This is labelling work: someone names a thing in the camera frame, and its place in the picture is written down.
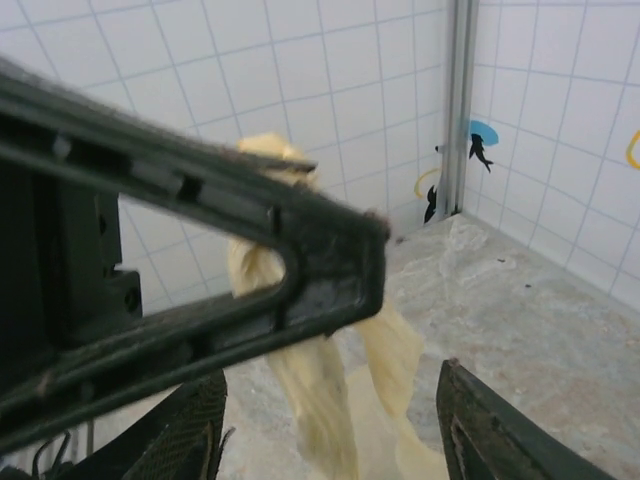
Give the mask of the aluminium corner post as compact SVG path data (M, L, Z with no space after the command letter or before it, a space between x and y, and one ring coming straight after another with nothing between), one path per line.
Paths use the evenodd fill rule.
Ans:
M451 0L447 63L446 145L439 199L443 214L462 211L467 162L478 0Z

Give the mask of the blue circle shark sticker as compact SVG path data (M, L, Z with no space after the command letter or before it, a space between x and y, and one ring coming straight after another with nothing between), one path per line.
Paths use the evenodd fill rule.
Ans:
M469 158L476 158L488 172L491 172L493 161L486 158L485 148L499 143L499 134L490 125L479 121L469 121Z

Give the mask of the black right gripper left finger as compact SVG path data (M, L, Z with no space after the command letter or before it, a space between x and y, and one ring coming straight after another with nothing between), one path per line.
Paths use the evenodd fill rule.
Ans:
M216 480L226 399L221 370L186 382L64 480Z

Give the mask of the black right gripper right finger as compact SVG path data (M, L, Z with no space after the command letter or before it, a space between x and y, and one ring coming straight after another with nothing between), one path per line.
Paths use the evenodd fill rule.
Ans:
M441 365L436 408L450 480L616 480L547 434L456 359Z

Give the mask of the cream plastic bag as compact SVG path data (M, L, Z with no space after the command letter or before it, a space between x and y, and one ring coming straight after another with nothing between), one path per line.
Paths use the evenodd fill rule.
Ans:
M266 357L313 469L308 480L449 480L443 454L419 439L407 416L423 337L389 297L355 329L367 362L351 374L331 337Z

